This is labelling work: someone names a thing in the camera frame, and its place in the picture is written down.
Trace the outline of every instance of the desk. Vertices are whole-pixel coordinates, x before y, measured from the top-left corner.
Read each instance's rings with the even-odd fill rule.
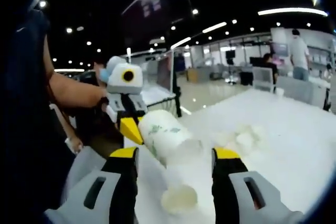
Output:
[[[258,171],[280,190],[282,202],[291,210],[306,213],[311,208],[335,165],[336,116],[271,93],[250,89],[180,121],[208,148],[214,146],[214,134],[234,131],[240,124],[257,124],[267,129],[270,151],[256,150],[242,159],[250,170]],[[125,147],[134,145],[125,140]],[[202,194],[199,199],[202,206],[188,219],[174,219],[160,206],[160,197],[166,189],[164,168],[144,146],[139,148],[139,192],[135,206],[139,224],[214,224],[212,178],[197,178],[210,194]]]

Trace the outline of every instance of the black ceiling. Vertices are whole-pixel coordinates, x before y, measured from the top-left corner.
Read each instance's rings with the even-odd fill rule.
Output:
[[[125,54],[124,35],[121,24],[121,12],[133,0],[46,0],[47,6],[43,8],[51,22],[49,33],[50,53],[57,58],[57,68],[78,67],[79,62],[92,63],[96,57],[104,55]],[[162,35],[170,36],[169,45],[185,37],[194,36],[203,29],[220,22],[227,22],[227,26],[206,35],[199,35],[191,41],[208,42],[209,35],[213,40],[225,37],[238,36],[254,32],[269,31],[276,22],[286,27],[306,28],[331,32],[333,30],[331,19],[314,14],[290,14],[258,16],[257,12],[263,9],[280,7],[312,7],[329,11],[335,14],[334,0],[322,0],[320,6],[313,7],[312,0],[189,0],[190,10],[197,8],[199,14],[193,16],[190,12],[183,21],[176,24],[175,31],[162,31]],[[76,31],[82,26],[83,31]],[[66,28],[74,31],[66,33]],[[143,43],[140,49],[149,49],[149,42]]]

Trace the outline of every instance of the black lens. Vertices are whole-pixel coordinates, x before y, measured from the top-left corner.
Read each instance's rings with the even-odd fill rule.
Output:
[[[131,81],[131,80],[133,80],[133,78],[134,78],[134,74],[133,74],[132,71],[126,71],[124,73],[124,80],[125,81]]]

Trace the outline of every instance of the person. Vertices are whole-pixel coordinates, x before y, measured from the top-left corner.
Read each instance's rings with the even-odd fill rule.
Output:
[[[292,30],[293,40],[290,43],[290,61],[294,66],[293,77],[297,80],[309,81],[309,50],[297,29]]]
[[[332,67],[331,64],[327,64],[327,69],[323,72],[323,79],[330,82],[332,78]]]
[[[50,100],[64,108],[100,106],[106,91],[54,71],[49,22],[30,0],[15,13],[2,47],[5,223],[46,223],[58,208],[74,154],[57,139]]]
[[[273,84],[276,84],[277,83],[277,79],[278,79],[278,67],[277,67],[277,65],[275,65],[272,62],[273,55],[271,53],[267,52],[266,54],[264,54],[262,60],[263,60],[263,63],[261,64],[261,67],[272,69]]]

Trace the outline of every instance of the floor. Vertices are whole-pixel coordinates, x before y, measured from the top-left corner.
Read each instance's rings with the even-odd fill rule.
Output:
[[[248,89],[240,84],[229,85],[224,80],[205,83],[190,83],[185,77],[179,77],[177,84],[181,87],[180,97],[182,116],[190,115],[195,111],[216,104]],[[165,109],[176,113],[174,101],[150,107],[150,110]]]

